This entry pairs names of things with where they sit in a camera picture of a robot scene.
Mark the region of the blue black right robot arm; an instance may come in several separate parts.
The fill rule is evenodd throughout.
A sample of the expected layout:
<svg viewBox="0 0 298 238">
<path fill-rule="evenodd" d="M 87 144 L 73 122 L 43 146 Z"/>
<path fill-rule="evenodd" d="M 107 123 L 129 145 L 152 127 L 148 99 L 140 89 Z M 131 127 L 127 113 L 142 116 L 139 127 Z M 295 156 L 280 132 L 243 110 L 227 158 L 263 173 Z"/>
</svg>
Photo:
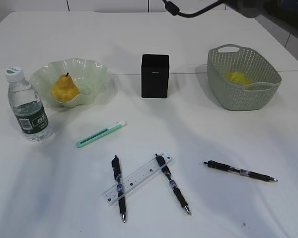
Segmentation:
<svg viewBox="0 0 298 238">
<path fill-rule="evenodd" d="M 248 18 L 262 15 L 298 38 L 298 0 L 227 0 L 225 3 Z"/>
</svg>

